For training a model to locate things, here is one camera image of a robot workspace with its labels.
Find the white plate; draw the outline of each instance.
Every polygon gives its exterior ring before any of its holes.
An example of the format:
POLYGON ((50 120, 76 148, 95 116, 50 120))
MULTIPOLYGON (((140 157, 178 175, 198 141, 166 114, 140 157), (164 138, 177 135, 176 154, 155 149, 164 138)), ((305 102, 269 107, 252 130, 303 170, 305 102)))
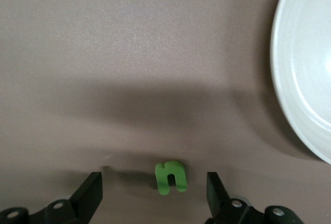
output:
POLYGON ((271 58, 288 121, 316 155, 331 163, 331 0, 280 0, 271 58))

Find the brown surface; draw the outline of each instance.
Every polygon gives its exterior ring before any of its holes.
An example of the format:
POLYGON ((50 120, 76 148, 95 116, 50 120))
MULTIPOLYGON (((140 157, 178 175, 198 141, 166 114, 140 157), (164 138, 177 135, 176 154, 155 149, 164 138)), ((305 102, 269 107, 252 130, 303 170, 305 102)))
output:
POLYGON ((0 209, 37 211, 101 170, 91 223, 203 223, 207 171, 260 211, 330 222, 330 165, 279 108, 278 0, 0 0, 0 209), (154 166, 185 163, 161 196, 154 166))

